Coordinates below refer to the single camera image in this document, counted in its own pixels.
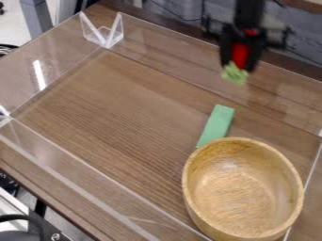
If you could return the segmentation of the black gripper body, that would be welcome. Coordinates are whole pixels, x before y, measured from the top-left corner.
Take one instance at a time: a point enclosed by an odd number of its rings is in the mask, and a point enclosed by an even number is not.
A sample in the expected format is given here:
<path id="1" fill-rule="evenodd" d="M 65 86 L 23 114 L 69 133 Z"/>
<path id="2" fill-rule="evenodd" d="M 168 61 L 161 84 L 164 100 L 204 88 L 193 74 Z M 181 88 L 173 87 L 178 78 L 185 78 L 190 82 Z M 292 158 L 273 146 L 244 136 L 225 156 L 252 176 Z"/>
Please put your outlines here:
<path id="1" fill-rule="evenodd" d="M 204 14 L 201 17 L 201 32 L 206 38 L 220 39 L 222 28 L 231 25 L 236 31 L 236 36 L 241 37 L 247 32 L 253 31 L 256 34 L 264 33 L 267 37 L 267 47 L 285 47 L 288 36 L 291 35 L 289 27 L 265 14 L 257 24 L 247 24 L 236 21 L 231 14 L 210 16 Z"/>

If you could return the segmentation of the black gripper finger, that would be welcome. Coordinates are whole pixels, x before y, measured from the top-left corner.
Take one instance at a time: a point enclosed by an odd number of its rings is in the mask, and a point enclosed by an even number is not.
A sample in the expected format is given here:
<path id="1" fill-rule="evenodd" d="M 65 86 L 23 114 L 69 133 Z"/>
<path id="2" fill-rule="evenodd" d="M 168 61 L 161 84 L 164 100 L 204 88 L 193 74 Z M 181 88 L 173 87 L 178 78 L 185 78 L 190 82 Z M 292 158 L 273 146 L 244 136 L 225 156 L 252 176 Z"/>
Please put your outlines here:
<path id="1" fill-rule="evenodd" d="M 221 66 L 225 66 L 231 60 L 231 48 L 232 48 L 232 32 L 231 28 L 225 26 L 220 36 L 220 62 Z"/>
<path id="2" fill-rule="evenodd" d="M 260 32 L 256 36 L 248 36 L 247 45 L 248 45 L 248 55 L 247 55 L 245 70 L 247 72 L 252 72 L 256 68 L 263 50 L 267 45 L 267 33 Z"/>

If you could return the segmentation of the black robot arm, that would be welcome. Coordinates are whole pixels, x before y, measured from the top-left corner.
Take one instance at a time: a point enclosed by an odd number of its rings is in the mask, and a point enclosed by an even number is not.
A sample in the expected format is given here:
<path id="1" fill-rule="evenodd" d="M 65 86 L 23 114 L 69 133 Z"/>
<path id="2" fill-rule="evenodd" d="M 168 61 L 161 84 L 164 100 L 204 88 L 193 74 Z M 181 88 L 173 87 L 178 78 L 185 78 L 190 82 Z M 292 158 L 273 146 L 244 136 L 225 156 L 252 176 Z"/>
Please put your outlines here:
<path id="1" fill-rule="evenodd" d="M 228 13 L 201 5 L 201 33 L 218 43 L 220 64 L 253 72 L 267 48 L 285 49 L 291 28 L 264 13 L 267 0 L 233 0 Z"/>

